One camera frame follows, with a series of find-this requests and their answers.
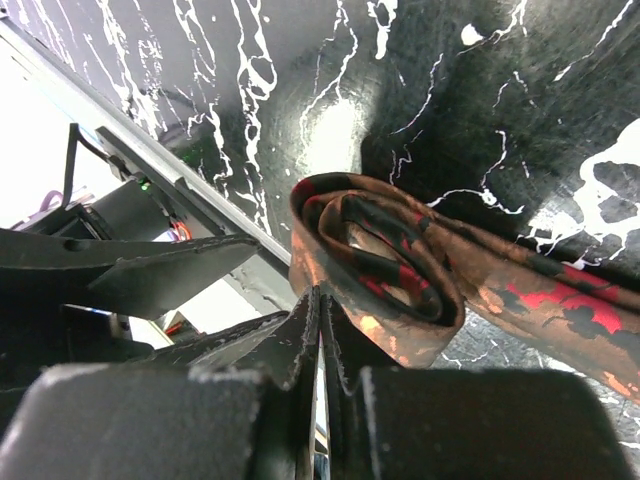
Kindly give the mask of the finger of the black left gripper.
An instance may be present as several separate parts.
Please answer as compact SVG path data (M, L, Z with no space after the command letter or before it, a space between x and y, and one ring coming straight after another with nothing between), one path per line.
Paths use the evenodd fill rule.
M219 332L199 334L160 349L150 344L114 338L72 334L60 367L155 363L168 366L209 367L214 370L265 370L269 340L289 317L287 310L247 320Z
M246 234L170 243L2 230L1 297L29 306L70 304L153 320L229 274L259 248Z

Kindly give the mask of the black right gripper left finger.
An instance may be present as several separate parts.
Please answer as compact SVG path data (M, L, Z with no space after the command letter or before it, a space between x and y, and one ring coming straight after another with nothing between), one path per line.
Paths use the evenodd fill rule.
M320 293L269 340L265 370L54 366L1 442L5 479L309 479Z

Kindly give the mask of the brown floral long tie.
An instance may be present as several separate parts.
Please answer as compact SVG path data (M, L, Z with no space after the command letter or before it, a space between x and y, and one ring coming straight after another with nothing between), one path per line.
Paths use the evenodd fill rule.
M429 367L474 312L629 399L639 396L639 294L448 218L383 181L301 180L289 281L318 286L399 364Z

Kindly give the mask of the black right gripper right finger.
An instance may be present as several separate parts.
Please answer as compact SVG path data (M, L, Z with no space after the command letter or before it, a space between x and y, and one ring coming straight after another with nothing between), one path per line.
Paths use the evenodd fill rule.
M319 303L334 479L630 479L601 403L553 370L411 369Z

